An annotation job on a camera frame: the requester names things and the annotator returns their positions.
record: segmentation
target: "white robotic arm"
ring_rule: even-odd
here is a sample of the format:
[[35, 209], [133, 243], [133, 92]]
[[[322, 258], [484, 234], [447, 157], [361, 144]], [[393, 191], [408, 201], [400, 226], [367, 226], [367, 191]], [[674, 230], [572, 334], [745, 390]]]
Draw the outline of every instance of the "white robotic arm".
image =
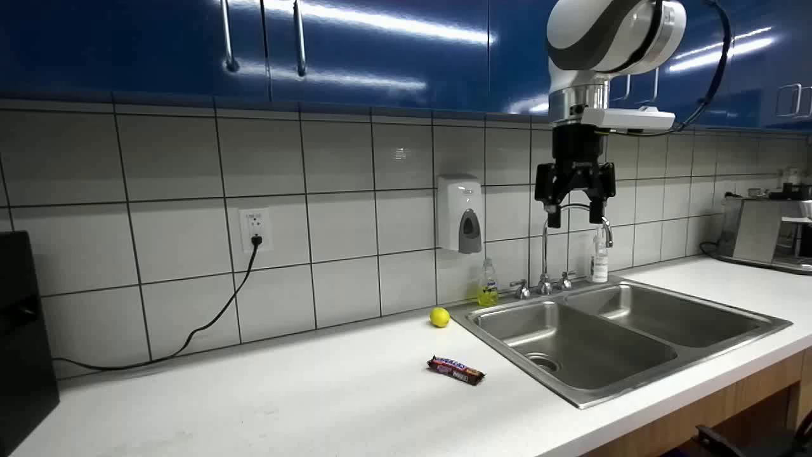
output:
[[608, 108], [608, 79], [659, 68], [684, 35], [677, 0], [558, 0], [549, 21], [551, 113], [569, 124], [663, 132], [658, 108]]
[[663, 66], [684, 35], [677, 0], [558, 0], [549, 21], [551, 116], [556, 162], [539, 164], [535, 201], [561, 226], [561, 201], [589, 195], [589, 221], [604, 221], [613, 164], [599, 164], [604, 132], [668, 132], [674, 113], [608, 108], [608, 82]]

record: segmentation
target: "white countertop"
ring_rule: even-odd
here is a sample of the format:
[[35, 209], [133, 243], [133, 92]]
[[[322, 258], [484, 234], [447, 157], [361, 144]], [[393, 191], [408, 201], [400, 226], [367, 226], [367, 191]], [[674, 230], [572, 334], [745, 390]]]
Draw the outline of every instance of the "white countertop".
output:
[[[791, 328], [580, 410], [422, 313], [65, 384], [16, 457], [580, 455], [812, 346], [812, 277], [693, 258], [631, 278]], [[428, 374], [431, 355], [484, 380]]]

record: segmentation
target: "yellow ball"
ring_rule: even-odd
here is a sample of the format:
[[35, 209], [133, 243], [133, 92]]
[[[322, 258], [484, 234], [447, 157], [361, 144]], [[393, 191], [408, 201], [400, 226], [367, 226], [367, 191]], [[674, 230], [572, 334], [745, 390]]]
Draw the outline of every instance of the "yellow ball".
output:
[[447, 328], [451, 319], [450, 309], [445, 309], [445, 308], [431, 308], [428, 318], [431, 318], [433, 328]]

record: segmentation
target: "wall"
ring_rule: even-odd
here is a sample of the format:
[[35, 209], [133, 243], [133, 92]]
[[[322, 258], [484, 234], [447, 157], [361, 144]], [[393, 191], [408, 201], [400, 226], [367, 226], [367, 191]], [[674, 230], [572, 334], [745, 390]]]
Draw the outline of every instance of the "wall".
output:
[[[722, 191], [775, 187], [807, 162], [801, 134], [763, 132], [606, 150], [618, 167], [613, 270], [696, 253]], [[138, 362], [172, 352], [242, 281], [242, 209], [271, 211], [271, 251], [190, 352], [457, 304], [484, 257], [502, 287], [535, 281], [531, 183], [549, 159], [551, 132], [531, 121], [2, 101], [0, 229], [34, 235], [55, 355]], [[484, 253], [433, 248], [445, 173], [484, 183]], [[556, 277], [589, 270], [592, 235], [585, 214], [554, 230]]]

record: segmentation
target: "sink basin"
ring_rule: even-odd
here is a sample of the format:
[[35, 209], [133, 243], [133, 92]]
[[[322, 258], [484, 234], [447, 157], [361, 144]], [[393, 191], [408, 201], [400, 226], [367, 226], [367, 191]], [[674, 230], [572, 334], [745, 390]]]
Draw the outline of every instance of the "sink basin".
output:
[[772, 323], [761, 315], [634, 284], [572, 295], [564, 304], [688, 348], [711, 348]]
[[514, 352], [577, 389], [606, 389], [677, 352], [556, 303], [476, 313], [474, 323]]
[[579, 408], [788, 324], [629, 281], [451, 318]]

